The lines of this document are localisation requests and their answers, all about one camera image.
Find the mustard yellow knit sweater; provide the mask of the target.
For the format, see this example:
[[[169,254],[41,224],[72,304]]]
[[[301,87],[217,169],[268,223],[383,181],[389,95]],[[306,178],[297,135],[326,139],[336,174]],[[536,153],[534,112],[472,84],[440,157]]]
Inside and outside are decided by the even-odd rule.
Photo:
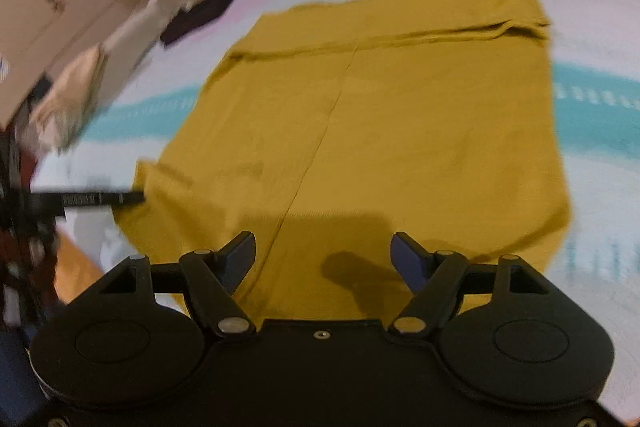
[[[204,84],[141,205],[114,214],[153,262],[242,231],[255,321],[390,320],[405,232],[544,269],[570,225],[539,0],[352,0],[262,16]]]

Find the dark striped folded garment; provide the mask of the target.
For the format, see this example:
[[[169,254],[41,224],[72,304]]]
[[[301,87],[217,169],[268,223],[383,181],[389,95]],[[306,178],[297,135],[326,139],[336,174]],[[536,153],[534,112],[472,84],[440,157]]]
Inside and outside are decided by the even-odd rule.
[[[218,20],[234,0],[202,0],[192,8],[180,8],[160,34],[163,46],[172,46],[191,32]]]

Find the floral bed sheet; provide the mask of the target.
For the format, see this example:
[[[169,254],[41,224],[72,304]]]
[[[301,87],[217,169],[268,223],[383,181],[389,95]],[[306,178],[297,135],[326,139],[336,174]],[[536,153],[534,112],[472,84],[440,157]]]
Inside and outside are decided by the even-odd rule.
[[[103,107],[72,149],[40,161],[32,185],[39,192],[137,188],[138,162],[160,158],[208,77],[262,16],[349,1],[234,0],[219,20],[173,48],[147,48],[134,72],[107,83]],[[616,416],[637,417],[639,0],[539,1],[549,21],[553,121],[570,225],[548,265],[533,267],[608,332],[615,361],[601,403]],[[105,271],[141,254],[115,212],[72,210],[64,225]]]

